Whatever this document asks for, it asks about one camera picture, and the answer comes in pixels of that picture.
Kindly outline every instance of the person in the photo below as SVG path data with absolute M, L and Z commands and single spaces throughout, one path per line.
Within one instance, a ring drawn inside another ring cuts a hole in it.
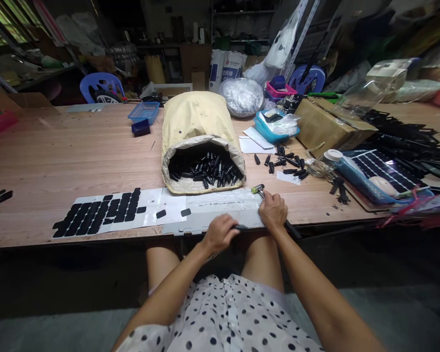
M 238 222 L 227 214 L 211 222 L 204 239 L 181 262 L 167 244 L 147 249 L 149 297 L 113 351 L 385 351 L 288 235 L 284 200 L 267 191 L 264 195 L 259 214 L 268 233 L 250 239 L 241 276 L 219 280 L 210 275 L 193 283 L 208 258 L 239 234 Z M 287 312 L 278 250 L 322 347 Z

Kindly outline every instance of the leg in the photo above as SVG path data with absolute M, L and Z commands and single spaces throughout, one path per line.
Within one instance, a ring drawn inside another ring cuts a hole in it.
M 246 246 L 241 276 L 284 293 L 279 251 L 273 237 L 267 231 L 258 231 L 245 234 L 239 240 L 240 246 Z
M 147 270 L 149 292 L 157 288 L 166 276 L 179 264 L 174 241 L 153 240 L 147 243 Z

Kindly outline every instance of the black handle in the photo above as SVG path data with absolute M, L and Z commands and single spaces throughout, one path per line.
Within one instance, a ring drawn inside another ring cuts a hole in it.
M 302 235 L 300 235 L 300 233 L 297 231 L 295 226 L 293 226 L 288 220 L 285 221 L 285 226 L 290 230 L 290 232 L 295 236 L 295 238 L 297 240 L 301 240 L 302 239 Z

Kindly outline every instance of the blue plastic chair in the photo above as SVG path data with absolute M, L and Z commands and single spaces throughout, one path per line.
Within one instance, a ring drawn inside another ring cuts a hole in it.
M 87 100 L 88 104 L 94 104 L 95 101 L 89 92 L 89 87 L 93 87 L 94 90 L 104 89 L 112 92 L 115 92 L 117 87 L 121 91 L 122 96 L 125 96 L 121 81 L 119 81 L 119 78 L 111 73 L 90 73 L 89 75 L 83 77 L 82 81 L 80 82 L 80 91 Z
M 306 65 L 297 68 L 292 73 L 292 76 L 288 81 L 288 85 L 291 86 L 293 89 L 295 89 L 298 94 L 305 94 L 307 87 L 310 86 L 314 80 L 316 80 L 316 85 L 314 89 L 308 93 L 321 93 L 324 87 L 324 83 L 326 81 L 326 74 L 324 73 L 322 68 L 315 65 L 311 66 L 311 69 L 309 70 L 309 74 L 305 78 L 303 83 L 301 83 L 298 87 L 296 87 L 298 82 L 300 82 L 300 79 L 302 78 L 303 72 L 305 72 L 306 68 L 307 68 Z

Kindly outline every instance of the purple chair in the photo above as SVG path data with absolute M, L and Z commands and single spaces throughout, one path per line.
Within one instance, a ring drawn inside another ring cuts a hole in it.
M 292 73 L 292 76 L 288 81 L 288 85 L 295 89 L 298 94 L 305 94 L 307 87 L 310 86 L 314 80 L 316 80 L 316 85 L 314 89 L 308 93 L 321 93 L 324 87 L 324 83 L 326 81 L 326 74 L 319 66 L 313 65 L 303 83 L 301 83 L 298 87 L 296 86 L 298 82 L 300 82 L 300 79 L 302 78 L 303 72 L 305 72 L 306 68 L 306 65 L 297 68 Z
M 89 92 L 89 87 L 93 87 L 95 92 L 98 92 L 99 90 L 101 91 L 102 94 L 96 94 L 98 103 L 120 103 L 120 101 L 118 101 L 120 100 L 119 97 L 115 95 L 117 93 L 116 88 L 119 89 L 119 91 L 122 93 L 122 96 L 125 96 L 121 81 L 119 81 L 119 78 L 111 73 L 90 73 L 89 75 L 83 77 L 82 81 L 80 82 L 80 91 L 87 100 L 88 104 L 94 104 L 95 101 Z

